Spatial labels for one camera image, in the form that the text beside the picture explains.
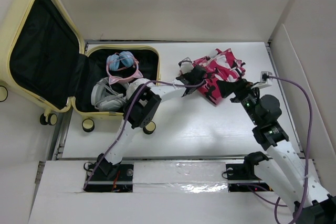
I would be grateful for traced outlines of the pink camouflage clothing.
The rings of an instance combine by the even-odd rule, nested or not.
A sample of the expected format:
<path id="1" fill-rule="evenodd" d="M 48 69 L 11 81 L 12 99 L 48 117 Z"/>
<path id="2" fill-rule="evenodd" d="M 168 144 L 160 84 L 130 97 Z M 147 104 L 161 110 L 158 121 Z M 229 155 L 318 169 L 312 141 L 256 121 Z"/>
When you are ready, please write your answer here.
<path id="1" fill-rule="evenodd" d="M 237 59 L 230 48 L 225 51 L 215 49 L 208 55 L 193 61 L 194 66 L 206 70 L 205 83 L 198 91 L 213 105 L 217 106 L 223 100 L 217 81 L 235 82 L 245 75 L 245 63 Z"/>

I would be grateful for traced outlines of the white over-ear headphones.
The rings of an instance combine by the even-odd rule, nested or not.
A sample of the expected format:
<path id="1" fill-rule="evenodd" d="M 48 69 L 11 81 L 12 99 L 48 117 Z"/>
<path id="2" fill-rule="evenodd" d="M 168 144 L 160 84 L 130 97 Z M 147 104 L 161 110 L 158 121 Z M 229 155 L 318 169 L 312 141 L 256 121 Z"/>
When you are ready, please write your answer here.
<path id="1" fill-rule="evenodd" d="M 114 91 L 109 78 L 100 79 L 91 92 L 91 105 L 100 112 L 117 112 L 127 102 L 127 96 Z"/>

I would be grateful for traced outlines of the yellow hard-shell suitcase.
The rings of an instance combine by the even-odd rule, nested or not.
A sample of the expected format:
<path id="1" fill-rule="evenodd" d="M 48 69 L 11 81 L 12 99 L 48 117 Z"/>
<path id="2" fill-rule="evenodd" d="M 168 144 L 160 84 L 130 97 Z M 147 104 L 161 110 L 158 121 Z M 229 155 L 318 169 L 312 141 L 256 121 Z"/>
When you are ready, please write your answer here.
<path id="1" fill-rule="evenodd" d="M 42 125 L 54 125 L 57 113 L 74 110 L 83 119 L 123 115 L 98 111 L 91 93 L 106 77 L 110 55 L 131 52 L 135 66 L 150 80 L 160 77 L 159 53 L 146 45 L 100 45 L 85 41 L 59 0 L 13 0 L 1 26 L 1 81 L 43 108 Z"/>

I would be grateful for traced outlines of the white plastic bag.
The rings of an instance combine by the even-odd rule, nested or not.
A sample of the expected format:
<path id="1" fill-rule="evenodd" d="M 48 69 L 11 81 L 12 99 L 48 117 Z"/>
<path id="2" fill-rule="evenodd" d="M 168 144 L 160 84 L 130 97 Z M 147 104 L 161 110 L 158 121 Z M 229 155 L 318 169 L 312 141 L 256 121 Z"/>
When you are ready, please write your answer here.
<path id="1" fill-rule="evenodd" d="M 137 88 L 140 85 L 147 83 L 148 81 L 150 80 L 147 78 L 138 78 L 130 83 L 126 90 L 126 98 L 129 100 L 132 97 L 133 93 L 137 90 Z"/>

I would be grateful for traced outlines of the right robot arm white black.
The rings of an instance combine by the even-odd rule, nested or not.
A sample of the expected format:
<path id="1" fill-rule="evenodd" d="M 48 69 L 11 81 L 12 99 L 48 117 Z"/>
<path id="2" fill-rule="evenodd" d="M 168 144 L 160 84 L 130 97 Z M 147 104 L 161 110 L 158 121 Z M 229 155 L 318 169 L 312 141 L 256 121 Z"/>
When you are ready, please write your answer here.
<path id="1" fill-rule="evenodd" d="M 244 158 L 243 174 L 259 178 L 278 195 L 291 211 L 292 223 L 335 223 L 335 196 L 309 173 L 309 161 L 294 150 L 287 133 L 280 126 L 279 100 L 260 95 L 259 88 L 246 79 L 218 81 L 223 98 L 231 94 L 232 103 L 240 103 L 255 125 L 253 136 L 263 152 Z"/>

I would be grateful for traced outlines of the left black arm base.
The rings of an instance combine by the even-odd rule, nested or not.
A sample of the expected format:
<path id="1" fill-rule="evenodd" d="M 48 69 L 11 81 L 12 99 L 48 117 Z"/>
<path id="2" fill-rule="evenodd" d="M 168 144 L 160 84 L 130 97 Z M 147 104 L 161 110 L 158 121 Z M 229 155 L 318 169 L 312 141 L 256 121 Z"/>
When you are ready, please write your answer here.
<path id="1" fill-rule="evenodd" d="M 86 179 L 84 183 L 84 191 L 88 193 L 131 193 L 133 192 L 133 164 L 121 164 L 116 172 L 112 172 L 112 176 L 107 177 L 103 171 L 98 168 L 90 181 L 86 185 L 86 181 L 91 175 L 95 164 L 86 162 L 84 164 L 86 171 Z"/>

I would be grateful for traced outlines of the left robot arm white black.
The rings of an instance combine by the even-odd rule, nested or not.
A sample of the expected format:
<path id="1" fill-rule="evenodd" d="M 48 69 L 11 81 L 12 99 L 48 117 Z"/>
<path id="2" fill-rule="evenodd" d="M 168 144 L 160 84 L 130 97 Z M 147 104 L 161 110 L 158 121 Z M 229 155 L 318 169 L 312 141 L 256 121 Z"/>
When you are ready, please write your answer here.
<path id="1" fill-rule="evenodd" d="M 193 93 L 205 81 L 206 70 L 195 66 L 172 82 L 150 80 L 141 84 L 132 94 L 124 107 L 124 115 L 115 139 L 108 149 L 97 158 L 92 172 L 99 170 L 105 180 L 112 180 L 117 175 L 128 146 L 134 136 L 154 118 L 160 104 Z"/>

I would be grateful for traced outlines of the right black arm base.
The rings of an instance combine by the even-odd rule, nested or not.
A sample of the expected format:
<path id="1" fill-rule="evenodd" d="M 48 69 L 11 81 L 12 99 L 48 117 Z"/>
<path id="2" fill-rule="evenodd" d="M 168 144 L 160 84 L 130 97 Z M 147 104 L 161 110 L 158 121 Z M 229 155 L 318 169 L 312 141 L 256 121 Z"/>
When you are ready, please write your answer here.
<path id="1" fill-rule="evenodd" d="M 227 180 L 230 193 L 272 191 L 267 183 L 252 175 L 243 163 L 226 163 L 226 170 L 222 172 L 222 177 Z"/>

